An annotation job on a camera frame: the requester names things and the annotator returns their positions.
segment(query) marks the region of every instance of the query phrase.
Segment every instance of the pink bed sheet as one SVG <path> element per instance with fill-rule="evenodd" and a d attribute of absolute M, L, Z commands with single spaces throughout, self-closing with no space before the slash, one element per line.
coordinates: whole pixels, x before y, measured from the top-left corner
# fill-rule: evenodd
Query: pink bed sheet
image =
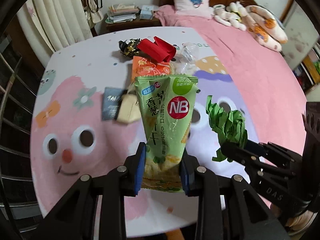
<path fill-rule="evenodd" d="M 259 45 L 248 32 L 215 20 L 175 14 L 164 5 L 156 13 L 163 26 L 194 28 L 210 45 L 238 87 L 260 142 L 274 142 L 302 154 L 306 97 L 280 53 Z"/>

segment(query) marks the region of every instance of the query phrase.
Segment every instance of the orange bow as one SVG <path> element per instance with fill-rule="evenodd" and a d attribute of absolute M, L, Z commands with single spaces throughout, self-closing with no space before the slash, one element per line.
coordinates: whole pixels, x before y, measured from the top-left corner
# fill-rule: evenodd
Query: orange bow
<path fill-rule="evenodd" d="M 36 116 L 36 122 L 39 128 L 45 127 L 47 125 L 47 120 L 49 117 L 55 116 L 60 111 L 60 104 L 57 100 L 54 100 L 51 105 L 45 111 L 41 111 Z"/>

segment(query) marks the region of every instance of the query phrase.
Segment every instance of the crumpled green paper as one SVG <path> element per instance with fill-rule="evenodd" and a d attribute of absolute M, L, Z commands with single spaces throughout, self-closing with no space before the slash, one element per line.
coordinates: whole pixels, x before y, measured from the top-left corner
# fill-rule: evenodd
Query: crumpled green paper
<path fill-rule="evenodd" d="M 248 141 L 248 133 L 245 129 L 245 118 L 238 110 L 226 113 L 217 103 L 212 104 L 212 96 L 207 97 L 206 113 L 209 115 L 209 125 L 212 131 L 218 134 L 220 146 L 225 142 L 237 143 L 239 147 L 244 148 Z M 222 162 L 227 157 L 221 152 L 221 148 L 217 150 L 217 157 L 212 157 L 213 161 Z"/>

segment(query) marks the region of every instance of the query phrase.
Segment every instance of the cartoon table mat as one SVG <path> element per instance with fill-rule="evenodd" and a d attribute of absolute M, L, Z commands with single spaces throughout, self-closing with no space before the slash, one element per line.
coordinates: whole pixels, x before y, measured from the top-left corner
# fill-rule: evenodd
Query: cartoon table mat
<path fill-rule="evenodd" d="M 192 28 L 125 30 L 55 52 L 47 65 L 34 108 L 30 143 L 34 186 L 44 216 L 82 174 L 93 177 L 107 174 L 123 164 L 127 156 L 135 154 L 140 141 L 146 141 L 141 121 L 129 125 L 101 121 L 101 105 L 105 87 L 127 88 L 131 81 L 132 60 L 120 54 L 118 41 L 131 38 L 154 41 L 154 36 L 174 45 L 177 52 L 186 42 L 199 47 L 196 62 L 199 71 L 195 75 L 201 92 L 196 96 L 194 120 L 186 143 L 188 153 L 218 175 L 241 174 L 249 181 L 242 165 L 227 160 L 212 161 L 220 146 L 205 112 L 208 95 L 230 110 L 240 110 L 246 118 L 248 138 L 256 142 L 258 139 L 237 87 L 209 45 Z M 84 141 L 83 131 L 87 131 Z M 184 193 L 142 189 L 137 197 L 125 198 L 127 236 L 162 233 L 196 222 L 197 205 L 197 197 L 186 197 Z"/>

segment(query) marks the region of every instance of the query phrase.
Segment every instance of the green circle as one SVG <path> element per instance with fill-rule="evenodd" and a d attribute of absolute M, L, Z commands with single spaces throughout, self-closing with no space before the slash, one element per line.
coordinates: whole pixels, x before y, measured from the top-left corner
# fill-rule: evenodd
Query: green circle
<path fill-rule="evenodd" d="M 173 81 L 172 89 L 177 95 L 182 96 L 192 88 L 193 82 L 187 77 L 176 77 Z"/>

